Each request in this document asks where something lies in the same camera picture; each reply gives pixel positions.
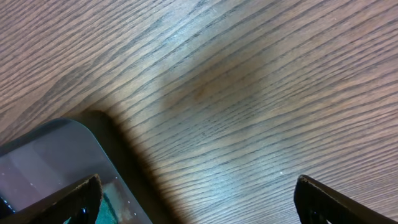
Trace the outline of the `green sponge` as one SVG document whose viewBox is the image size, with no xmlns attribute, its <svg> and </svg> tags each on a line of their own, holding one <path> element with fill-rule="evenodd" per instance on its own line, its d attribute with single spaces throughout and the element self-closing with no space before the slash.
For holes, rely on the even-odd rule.
<svg viewBox="0 0 398 224">
<path fill-rule="evenodd" d="M 76 223 L 76 218 L 86 218 L 88 214 L 89 210 L 86 207 L 83 207 L 78 216 L 70 217 L 68 220 L 64 221 L 63 224 Z M 106 194 L 103 194 L 95 224 L 118 224 L 118 218 L 116 217 L 114 208 Z"/>
</svg>

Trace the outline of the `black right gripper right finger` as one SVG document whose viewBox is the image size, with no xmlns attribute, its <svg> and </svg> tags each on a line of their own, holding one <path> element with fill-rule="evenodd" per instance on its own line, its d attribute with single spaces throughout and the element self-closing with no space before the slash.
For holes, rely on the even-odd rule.
<svg viewBox="0 0 398 224">
<path fill-rule="evenodd" d="M 302 224 L 397 224 L 307 175 L 297 179 L 294 204 Z"/>
</svg>

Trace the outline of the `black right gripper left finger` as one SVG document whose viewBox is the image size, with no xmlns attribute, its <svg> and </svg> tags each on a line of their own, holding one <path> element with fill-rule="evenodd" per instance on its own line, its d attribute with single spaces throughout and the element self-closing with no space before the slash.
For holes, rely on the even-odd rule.
<svg viewBox="0 0 398 224">
<path fill-rule="evenodd" d="M 98 174 L 84 177 L 44 199 L 13 212 L 1 203 L 1 223 L 89 223 L 100 211 L 103 188 Z"/>
</svg>

